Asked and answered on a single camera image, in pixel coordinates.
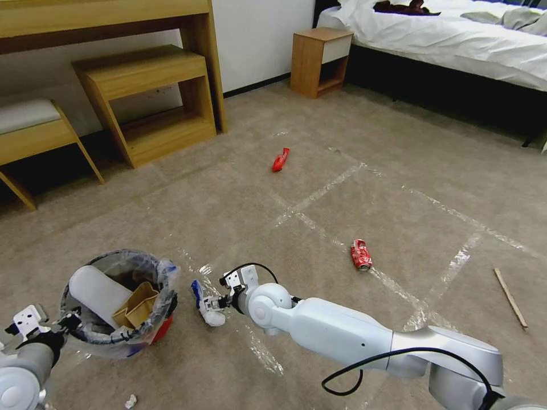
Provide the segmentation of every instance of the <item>wooden stick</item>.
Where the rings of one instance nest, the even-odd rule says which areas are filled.
[[[522,316],[522,313],[520,313],[520,309],[517,306],[517,302],[515,302],[515,299],[513,298],[513,295],[511,295],[511,292],[509,291],[509,288],[507,287],[507,284],[503,280],[503,277],[501,276],[501,272],[498,268],[494,268],[494,273],[496,274],[497,280],[501,285],[501,288],[505,292],[505,296],[507,296],[507,300],[509,301],[509,304],[513,308],[514,313],[517,315],[517,318],[519,318],[519,322],[521,326],[524,329],[528,328],[528,325],[526,324],[526,321],[524,320],[524,316]]]

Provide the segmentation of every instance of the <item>black bed frame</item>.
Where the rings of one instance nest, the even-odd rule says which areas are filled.
[[[336,0],[316,0],[314,27],[319,14],[333,6],[339,6]],[[547,93],[504,81],[352,44],[346,82],[387,94],[394,101],[509,131],[513,138],[525,140],[523,147],[545,133]]]

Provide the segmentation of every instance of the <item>black cable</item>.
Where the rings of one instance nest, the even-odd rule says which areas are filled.
[[[350,394],[354,393],[359,388],[359,386],[361,384],[362,373],[363,373],[362,369],[360,369],[359,381],[350,390],[347,390],[345,392],[338,392],[338,391],[335,391],[335,390],[332,390],[332,389],[328,388],[326,386],[326,384],[329,381],[331,381],[331,380],[333,380],[333,379],[335,379],[335,378],[337,378],[337,377],[339,377],[343,374],[346,374],[347,372],[349,372],[351,370],[354,370],[354,369],[356,369],[358,367],[361,367],[361,366],[365,366],[366,364],[375,362],[376,360],[381,360],[381,359],[385,359],[385,358],[388,358],[388,357],[391,357],[391,356],[398,356],[398,355],[417,352],[417,351],[427,351],[427,352],[434,352],[434,353],[444,354],[444,355],[450,356],[450,357],[462,362],[468,368],[470,368],[480,378],[480,380],[484,383],[484,385],[486,387],[486,395],[484,396],[483,403],[482,403],[481,407],[479,408],[479,410],[490,408],[490,406],[493,404],[493,402],[501,397],[498,393],[496,393],[492,390],[492,386],[490,385],[490,383],[489,383],[488,379],[486,378],[486,376],[478,368],[476,368],[472,363],[470,363],[469,361],[465,360],[463,357],[461,357],[461,356],[459,356],[455,353],[452,353],[448,350],[436,348],[436,347],[411,347],[411,348],[408,348],[408,349],[406,348],[406,349],[400,349],[400,350],[393,350],[391,352],[386,352],[386,353],[378,354],[376,356],[371,356],[367,359],[361,360],[361,361],[353,363],[353,364],[351,364],[347,367],[344,367],[343,369],[338,370],[337,372],[334,372],[333,374],[331,374],[330,376],[328,376],[327,378],[325,378],[325,380],[323,380],[321,382],[321,387],[325,391],[327,391],[331,394],[334,394],[336,396],[350,395]]]
[[[278,284],[279,282],[277,281],[277,278],[275,277],[274,273],[270,270],[269,267],[263,265],[263,264],[259,264],[257,262],[247,262],[243,265],[239,265],[237,268],[234,268],[232,269],[231,271],[229,271],[226,275],[224,275],[224,277],[227,277],[229,275],[231,275],[232,273],[234,273],[236,270],[240,270],[241,268],[244,268],[244,267],[247,267],[247,266],[250,266],[250,265],[256,265],[256,266],[260,266],[261,268],[264,268],[265,270],[267,270],[270,275],[272,276],[273,280]]]

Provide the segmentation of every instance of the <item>trash can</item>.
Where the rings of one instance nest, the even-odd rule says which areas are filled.
[[[177,306],[174,280],[180,269],[169,259],[132,249],[119,249],[97,256],[87,263],[104,272],[111,279],[131,291],[144,281],[158,291],[152,312],[136,329],[114,330],[94,312],[74,299],[68,284],[60,303],[60,313],[81,306],[81,328],[73,331],[67,344],[75,350],[109,358],[128,358],[138,353],[163,336],[172,322],[173,310]]]

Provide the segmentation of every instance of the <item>dark clothing on bed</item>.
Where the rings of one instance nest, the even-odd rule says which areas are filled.
[[[406,15],[439,15],[440,13],[431,13],[426,7],[422,7],[423,0],[412,0],[410,5],[392,5],[389,0],[384,0],[374,5],[374,11],[377,13],[395,13]]]

